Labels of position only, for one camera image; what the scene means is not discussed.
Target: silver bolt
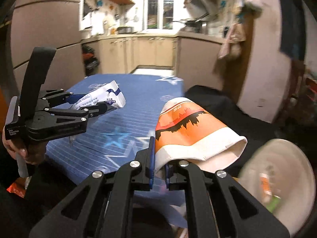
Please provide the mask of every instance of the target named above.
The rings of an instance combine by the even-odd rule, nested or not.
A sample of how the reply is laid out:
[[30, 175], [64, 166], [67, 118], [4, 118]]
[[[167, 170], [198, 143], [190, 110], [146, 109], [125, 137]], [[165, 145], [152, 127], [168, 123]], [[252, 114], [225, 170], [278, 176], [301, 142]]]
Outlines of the silver bolt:
[[139, 167], [140, 166], [140, 162], [139, 161], [136, 161], [136, 160], [134, 160], [134, 161], [131, 161], [130, 162], [130, 166], [131, 167]]
[[186, 167], [186, 166], [189, 165], [189, 163], [188, 163], [188, 161], [186, 161], [186, 160], [181, 160], [181, 161], [179, 162], [179, 165], [180, 165], [181, 167]]
[[223, 170], [217, 171], [217, 176], [220, 178], [225, 178], [227, 176], [227, 173]]
[[92, 176], [96, 179], [100, 178], [102, 176], [102, 172], [101, 171], [94, 171]]

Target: human hand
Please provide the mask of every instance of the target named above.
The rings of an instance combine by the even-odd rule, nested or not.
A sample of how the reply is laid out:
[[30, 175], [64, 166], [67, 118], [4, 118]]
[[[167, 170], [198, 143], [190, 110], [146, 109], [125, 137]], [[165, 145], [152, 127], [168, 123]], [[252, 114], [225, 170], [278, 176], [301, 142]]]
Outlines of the human hand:
[[6, 140], [3, 129], [2, 143], [10, 156], [15, 160], [15, 153], [18, 153], [28, 164], [37, 165], [44, 161], [47, 142], [30, 144], [28, 148], [26, 148], [25, 144], [20, 138]]

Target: countertop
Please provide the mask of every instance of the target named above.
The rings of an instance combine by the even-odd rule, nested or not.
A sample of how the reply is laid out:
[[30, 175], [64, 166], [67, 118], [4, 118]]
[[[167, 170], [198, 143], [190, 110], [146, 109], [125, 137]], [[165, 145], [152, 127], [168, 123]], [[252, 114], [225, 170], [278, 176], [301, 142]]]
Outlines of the countertop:
[[176, 38], [176, 37], [184, 37], [184, 38], [192, 38], [192, 39], [199, 39], [203, 41], [209, 41], [213, 43], [223, 44], [225, 39], [219, 38], [215, 36], [209, 36], [206, 34], [200, 33], [193, 33], [193, 32], [185, 32], [185, 31], [178, 31], [176, 34], [166, 34], [166, 33], [136, 33], [136, 34], [119, 34], [119, 35], [99, 35], [93, 36], [88, 39], [83, 39], [81, 41], [82, 44], [96, 42], [104, 39], [113, 39], [113, 38], [132, 38], [132, 37], [169, 37], [169, 38]]

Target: blue tablecloth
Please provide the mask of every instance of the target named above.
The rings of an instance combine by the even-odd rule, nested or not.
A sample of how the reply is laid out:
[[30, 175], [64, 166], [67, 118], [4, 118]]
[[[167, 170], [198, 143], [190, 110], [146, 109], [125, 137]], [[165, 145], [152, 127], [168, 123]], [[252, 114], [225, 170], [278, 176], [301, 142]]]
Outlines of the blue tablecloth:
[[[177, 77], [133, 74], [89, 76], [69, 91], [87, 94], [96, 86], [113, 80], [126, 99], [124, 108], [101, 116], [87, 128], [86, 133], [76, 137], [72, 146], [69, 138], [53, 140], [47, 145], [47, 160], [76, 184], [95, 170], [104, 173], [116, 171], [133, 160], [139, 150], [148, 147], [149, 138], [155, 135], [164, 104], [174, 97], [183, 96], [183, 81]], [[63, 107], [69, 108], [70, 105], [64, 104]], [[180, 206], [184, 203], [183, 192], [166, 190], [165, 182], [159, 178], [155, 178], [151, 192], [136, 194], [142, 196], [146, 204], [159, 205], [165, 215], [168, 211], [168, 218], [177, 214], [171, 212], [173, 209], [168, 205]]]

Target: window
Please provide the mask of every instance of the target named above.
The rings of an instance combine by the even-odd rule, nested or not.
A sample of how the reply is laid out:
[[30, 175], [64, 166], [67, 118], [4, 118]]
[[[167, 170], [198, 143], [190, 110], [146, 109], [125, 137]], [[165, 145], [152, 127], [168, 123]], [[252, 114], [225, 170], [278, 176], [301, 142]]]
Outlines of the window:
[[174, 0], [145, 0], [144, 10], [145, 29], [173, 29]]

